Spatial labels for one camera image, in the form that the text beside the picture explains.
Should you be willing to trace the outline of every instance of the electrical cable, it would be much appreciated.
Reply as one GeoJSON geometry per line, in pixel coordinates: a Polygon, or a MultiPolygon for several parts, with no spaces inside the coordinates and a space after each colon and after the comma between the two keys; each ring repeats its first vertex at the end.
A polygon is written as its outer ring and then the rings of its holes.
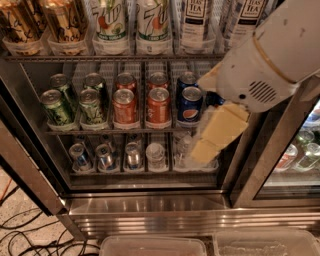
{"type": "Polygon", "coordinates": [[[14,187],[4,198],[2,198],[0,200],[0,206],[2,206],[4,204],[4,202],[10,197],[12,196],[14,193],[16,193],[19,190],[19,186],[14,187]]]}
{"type": "Polygon", "coordinates": [[[30,210],[27,210],[27,211],[24,211],[24,212],[21,212],[21,213],[18,213],[16,215],[13,215],[12,217],[10,217],[9,219],[7,219],[5,222],[2,223],[2,225],[0,225],[0,229],[5,229],[5,230],[15,230],[15,229],[18,229],[18,228],[22,228],[24,226],[27,226],[28,224],[30,224],[31,222],[33,222],[35,219],[39,218],[39,216],[43,213],[42,211],[39,212],[36,216],[34,216],[32,219],[28,220],[27,222],[23,223],[23,224],[20,224],[18,226],[15,226],[15,227],[6,227],[5,224],[8,223],[10,220],[14,219],[15,217],[21,215],[21,214],[25,214],[27,212],[31,212],[33,210],[39,210],[38,208],[32,208],[30,210]]]}

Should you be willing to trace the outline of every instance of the green soda can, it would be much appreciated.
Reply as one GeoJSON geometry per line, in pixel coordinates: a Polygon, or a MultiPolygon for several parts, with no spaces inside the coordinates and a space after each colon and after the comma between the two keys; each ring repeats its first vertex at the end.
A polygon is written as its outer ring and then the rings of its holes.
{"type": "Polygon", "coordinates": [[[75,114],[77,112],[78,103],[76,100],[76,94],[72,85],[68,81],[67,76],[64,74],[56,74],[50,77],[50,85],[53,89],[59,90],[65,99],[70,104],[70,107],[75,114]]]}
{"type": "Polygon", "coordinates": [[[108,109],[108,91],[106,88],[106,81],[97,73],[90,73],[84,79],[84,89],[94,89],[99,93],[100,102],[105,109],[108,109]]]}
{"type": "Polygon", "coordinates": [[[62,126],[73,122],[73,113],[69,104],[58,90],[48,90],[40,97],[40,102],[48,118],[55,125],[62,126]]]}
{"type": "Polygon", "coordinates": [[[96,90],[82,90],[79,104],[87,124],[101,124],[106,121],[105,109],[100,103],[99,93],[96,90]]]}

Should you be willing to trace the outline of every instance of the white robotic arm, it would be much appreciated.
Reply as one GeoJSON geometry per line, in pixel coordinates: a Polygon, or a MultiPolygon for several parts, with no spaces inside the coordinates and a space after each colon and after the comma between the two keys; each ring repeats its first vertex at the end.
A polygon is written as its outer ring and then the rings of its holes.
{"type": "Polygon", "coordinates": [[[190,150],[193,161],[209,162],[238,137],[247,127],[245,110],[272,108],[293,95],[303,80],[319,72],[319,10],[320,0],[286,0],[199,79],[204,90],[215,91],[235,104],[205,115],[190,150]],[[236,128],[223,129],[224,125],[236,128]],[[217,126],[223,130],[218,135],[217,126]]]}

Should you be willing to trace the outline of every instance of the pepsi can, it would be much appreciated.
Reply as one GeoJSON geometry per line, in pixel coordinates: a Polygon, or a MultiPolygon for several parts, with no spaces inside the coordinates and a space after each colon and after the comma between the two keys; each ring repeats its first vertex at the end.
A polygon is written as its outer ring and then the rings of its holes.
{"type": "Polygon", "coordinates": [[[76,143],[72,145],[69,149],[69,154],[77,163],[80,171],[89,171],[92,168],[92,162],[83,144],[76,143]]]}
{"type": "Polygon", "coordinates": [[[177,89],[176,89],[176,106],[179,107],[180,98],[183,89],[193,86],[198,87],[197,77],[191,71],[185,71],[177,80],[177,89]]]}
{"type": "Polygon", "coordinates": [[[182,91],[178,107],[178,121],[196,123],[200,120],[203,97],[197,87],[187,87],[182,91]]]}

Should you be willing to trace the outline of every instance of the can lid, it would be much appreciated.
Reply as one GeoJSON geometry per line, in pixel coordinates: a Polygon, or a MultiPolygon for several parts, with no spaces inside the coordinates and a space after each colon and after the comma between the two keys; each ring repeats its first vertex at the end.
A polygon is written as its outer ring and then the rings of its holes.
{"type": "Polygon", "coordinates": [[[164,147],[159,143],[151,143],[146,150],[146,155],[152,160],[161,160],[164,157],[164,147]]]}
{"type": "Polygon", "coordinates": [[[163,72],[155,72],[150,76],[149,82],[154,85],[163,85],[168,82],[168,77],[163,72]]]}
{"type": "Polygon", "coordinates": [[[149,97],[153,99],[154,101],[165,101],[169,98],[169,92],[167,89],[162,87],[157,87],[149,92],[149,97]]]}
{"type": "Polygon", "coordinates": [[[139,145],[136,142],[130,142],[126,146],[126,153],[128,155],[139,154],[139,145]]]}
{"type": "Polygon", "coordinates": [[[99,94],[94,89],[85,89],[80,93],[80,102],[83,104],[93,104],[97,102],[99,94]]]}
{"type": "Polygon", "coordinates": [[[123,72],[123,73],[120,73],[118,76],[117,76],[117,79],[116,79],[116,83],[117,84],[122,84],[122,85],[127,85],[127,84],[131,84],[131,83],[134,83],[136,81],[136,79],[134,78],[134,76],[129,73],[129,72],[123,72]]]}
{"type": "Polygon", "coordinates": [[[96,148],[96,154],[98,157],[109,156],[111,154],[110,147],[107,144],[101,144],[96,148]]]}
{"type": "Polygon", "coordinates": [[[202,98],[202,93],[199,88],[190,86],[183,89],[182,96],[188,101],[198,101],[202,98]]]}
{"type": "Polygon", "coordinates": [[[104,83],[104,79],[97,73],[90,73],[84,79],[84,85],[88,87],[98,86],[104,83]]]}
{"type": "Polygon", "coordinates": [[[61,99],[61,92],[59,92],[58,90],[55,90],[55,89],[45,91],[40,96],[40,101],[44,105],[55,104],[55,103],[59,102],[60,99],[61,99]]]}
{"type": "Polygon", "coordinates": [[[76,143],[71,146],[69,149],[69,153],[71,156],[79,157],[83,154],[84,152],[84,146],[80,143],[76,143]]]}
{"type": "Polygon", "coordinates": [[[113,99],[119,104],[129,104],[134,98],[134,94],[128,89],[119,89],[113,94],[113,99]]]}
{"type": "Polygon", "coordinates": [[[50,85],[52,88],[59,88],[68,84],[68,78],[64,74],[56,74],[50,77],[50,85]]]}
{"type": "Polygon", "coordinates": [[[195,84],[197,82],[196,75],[191,71],[185,71],[179,79],[184,84],[195,84]]]}

